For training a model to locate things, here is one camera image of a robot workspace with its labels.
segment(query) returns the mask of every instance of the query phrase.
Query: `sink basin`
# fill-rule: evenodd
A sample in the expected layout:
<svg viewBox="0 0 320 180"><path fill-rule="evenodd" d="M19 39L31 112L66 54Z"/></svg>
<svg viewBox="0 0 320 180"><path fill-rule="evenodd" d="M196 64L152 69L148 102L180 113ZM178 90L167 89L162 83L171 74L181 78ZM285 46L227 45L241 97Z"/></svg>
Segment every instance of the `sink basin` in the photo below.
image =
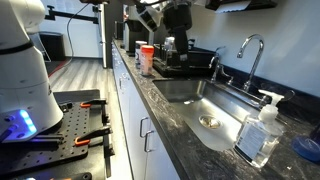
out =
<svg viewBox="0 0 320 180"><path fill-rule="evenodd" d="M207 147L231 149L248 114L259 111L223 84L206 80L154 80L153 83Z"/></svg>

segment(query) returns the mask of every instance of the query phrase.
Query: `pump bottle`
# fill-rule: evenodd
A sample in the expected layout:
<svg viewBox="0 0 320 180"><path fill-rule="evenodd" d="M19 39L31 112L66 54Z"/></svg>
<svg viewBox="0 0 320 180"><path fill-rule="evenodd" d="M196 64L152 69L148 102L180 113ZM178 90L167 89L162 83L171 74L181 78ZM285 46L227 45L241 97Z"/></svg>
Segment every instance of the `pump bottle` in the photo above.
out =
<svg viewBox="0 0 320 180"><path fill-rule="evenodd" d="M261 168L279 143L284 128L275 120L278 114L276 104L283 96L264 90L259 92L271 96L272 102L262 108L258 117L246 117L234 149L249 164Z"/></svg>

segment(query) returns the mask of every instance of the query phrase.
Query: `gray floor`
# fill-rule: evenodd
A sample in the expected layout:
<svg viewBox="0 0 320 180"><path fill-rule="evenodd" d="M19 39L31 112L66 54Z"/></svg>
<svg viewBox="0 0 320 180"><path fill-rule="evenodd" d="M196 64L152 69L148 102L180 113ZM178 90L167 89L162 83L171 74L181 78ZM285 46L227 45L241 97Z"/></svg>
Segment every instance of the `gray floor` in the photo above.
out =
<svg viewBox="0 0 320 180"><path fill-rule="evenodd" d="M54 92L99 89L100 97L108 101L115 155L111 157L112 176L108 180L131 180L130 163L118 104L112 69L103 69L101 61L74 59L70 65L51 75Z"/></svg>

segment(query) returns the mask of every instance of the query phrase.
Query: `wall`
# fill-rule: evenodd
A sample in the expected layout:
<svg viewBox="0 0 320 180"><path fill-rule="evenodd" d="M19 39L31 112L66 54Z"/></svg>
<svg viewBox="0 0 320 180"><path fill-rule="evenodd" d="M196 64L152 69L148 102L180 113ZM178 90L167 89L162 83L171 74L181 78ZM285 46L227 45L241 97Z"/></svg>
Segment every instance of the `wall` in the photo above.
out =
<svg viewBox="0 0 320 180"><path fill-rule="evenodd" d="M236 55L248 36L261 34L265 49L255 75L320 97L319 7L319 0L280 0L273 9L215 14L194 5L188 37L209 50L227 46L221 63L249 73L258 41L250 42L242 59Z"/></svg>
<svg viewBox="0 0 320 180"><path fill-rule="evenodd" d="M54 10L77 13L84 5L79 0L41 0L46 7L46 14L48 14L47 5L55 7ZM88 5L79 15L94 17L92 12L92 5ZM63 34L64 47L66 56L71 56L71 48L67 35L67 23L69 18L56 17L56 21L44 20L40 24L40 31L59 32ZM74 56L76 57L102 57L102 47L100 46L100 32L99 25L93 24L89 21L82 21L73 19L69 25L70 38L74 49Z"/></svg>

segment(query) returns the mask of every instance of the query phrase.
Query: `chrome faucet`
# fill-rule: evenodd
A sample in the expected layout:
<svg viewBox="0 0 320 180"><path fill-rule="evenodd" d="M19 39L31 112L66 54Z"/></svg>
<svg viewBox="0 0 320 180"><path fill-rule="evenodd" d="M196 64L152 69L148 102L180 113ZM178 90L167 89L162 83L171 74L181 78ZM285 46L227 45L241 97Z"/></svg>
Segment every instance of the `chrome faucet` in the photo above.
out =
<svg viewBox="0 0 320 180"><path fill-rule="evenodd" d="M250 72L250 75L249 75L249 79L247 82L244 83L242 89L246 92L249 91L249 88L250 88L250 85L251 85L251 80L252 80L252 77L254 75L254 72L256 71L257 69L257 66L259 64L259 61L260 61L260 57L262 55L262 52L263 52L263 47L264 47L264 40L263 40L263 37L259 34L254 34L252 36L249 36L245 41L244 43L242 44L241 48L240 48L240 51L238 52L238 55L237 55L237 58L242 58L243 56L243 52L245 50L245 48L247 47L248 43L251 41L251 39L257 39L259 40L259 51L258 51L258 54L257 54L257 57L256 57L256 60L254 61L254 64L252 66L252 69L251 69L251 72Z"/></svg>
<svg viewBox="0 0 320 180"><path fill-rule="evenodd" d="M218 53L218 51L220 49L224 49L224 48L226 48L226 46L218 47L216 49L216 54L212 57L212 59L210 61L209 69L212 68L213 62L216 61L216 67L214 68L214 73L213 73L213 75L211 77L211 82L215 82L216 81L216 78L217 78L217 75L218 75L218 72L219 72L219 69L220 69L220 54Z"/></svg>

